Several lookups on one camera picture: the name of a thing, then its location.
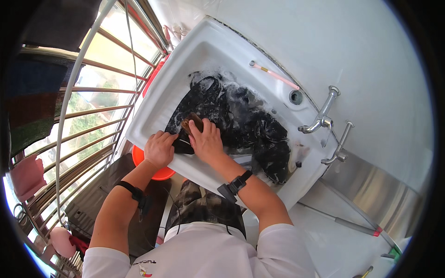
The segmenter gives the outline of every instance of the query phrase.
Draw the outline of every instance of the pink towel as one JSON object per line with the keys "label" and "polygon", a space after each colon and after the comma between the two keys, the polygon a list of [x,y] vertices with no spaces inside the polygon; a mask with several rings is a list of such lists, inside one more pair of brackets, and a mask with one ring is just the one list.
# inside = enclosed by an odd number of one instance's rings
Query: pink towel
{"label": "pink towel", "polygon": [[11,170],[14,192],[20,202],[28,200],[46,185],[43,179],[43,162],[36,158],[37,154],[26,157]]}

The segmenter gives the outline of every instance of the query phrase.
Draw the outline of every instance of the pink toothbrush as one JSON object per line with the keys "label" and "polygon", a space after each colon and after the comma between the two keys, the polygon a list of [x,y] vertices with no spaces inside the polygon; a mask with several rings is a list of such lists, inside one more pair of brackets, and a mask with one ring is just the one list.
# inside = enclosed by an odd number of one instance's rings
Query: pink toothbrush
{"label": "pink toothbrush", "polygon": [[294,88],[295,90],[300,90],[300,87],[298,85],[295,85],[294,83],[290,82],[289,80],[281,77],[280,75],[276,74],[273,71],[268,70],[267,68],[263,68],[262,66],[258,66],[255,61],[250,61],[249,66],[253,67],[253,68],[259,68],[267,73],[269,73],[270,75],[272,75],[273,77],[275,77],[276,79],[279,79],[281,81],[283,81],[284,83],[286,83],[287,85],[291,86],[292,88]]}

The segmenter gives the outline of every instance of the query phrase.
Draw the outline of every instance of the black wrist strap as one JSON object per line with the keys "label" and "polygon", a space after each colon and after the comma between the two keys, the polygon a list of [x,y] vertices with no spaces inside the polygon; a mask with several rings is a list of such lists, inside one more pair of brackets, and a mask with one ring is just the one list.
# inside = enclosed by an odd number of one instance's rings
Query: black wrist strap
{"label": "black wrist strap", "polygon": [[235,195],[238,194],[245,185],[246,181],[252,175],[251,171],[246,171],[241,176],[237,176],[231,183],[223,184],[218,187],[218,192],[220,192],[226,199],[231,201],[232,203],[236,202]]}
{"label": "black wrist strap", "polygon": [[151,207],[151,197],[144,196],[144,192],[137,187],[132,186],[126,181],[120,181],[116,185],[120,185],[125,187],[128,191],[131,192],[131,197],[136,200],[138,204],[139,214],[141,216],[145,216]]}
{"label": "black wrist strap", "polygon": [[241,179],[244,183],[246,183],[247,179],[250,178],[250,176],[252,175],[251,171],[246,171],[244,172],[244,174],[241,175]]}

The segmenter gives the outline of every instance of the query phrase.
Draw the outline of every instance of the plaid shorts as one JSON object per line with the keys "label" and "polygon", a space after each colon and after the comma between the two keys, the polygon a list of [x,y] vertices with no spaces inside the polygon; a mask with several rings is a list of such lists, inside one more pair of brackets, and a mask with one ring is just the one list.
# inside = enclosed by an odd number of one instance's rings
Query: plaid shorts
{"label": "plaid shorts", "polygon": [[220,223],[239,229],[244,237],[243,217],[239,205],[234,204],[211,191],[205,190],[205,196],[201,195],[199,185],[186,180],[181,187],[181,191],[171,206],[170,214],[166,224],[167,231],[172,227],[181,224],[203,221],[209,223]]}

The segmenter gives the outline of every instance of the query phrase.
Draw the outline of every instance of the person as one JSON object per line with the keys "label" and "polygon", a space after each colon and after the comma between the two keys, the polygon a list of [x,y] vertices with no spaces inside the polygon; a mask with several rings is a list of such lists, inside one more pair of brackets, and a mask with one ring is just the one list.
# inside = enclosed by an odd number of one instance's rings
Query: person
{"label": "person", "polygon": [[[195,154],[228,182],[242,176],[246,170],[223,152],[220,130],[208,119],[203,124],[201,133],[189,123]],[[162,131],[151,135],[144,161],[122,181],[143,191],[173,160],[177,137]],[[201,197],[199,186],[186,181],[172,206],[164,243],[131,265],[128,226],[138,202],[125,187],[115,186],[97,216],[82,277],[315,277],[303,235],[270,187],[251,175],[238,196],[259,220],[257,249],[246,242],[238,205],[210,191]]]}

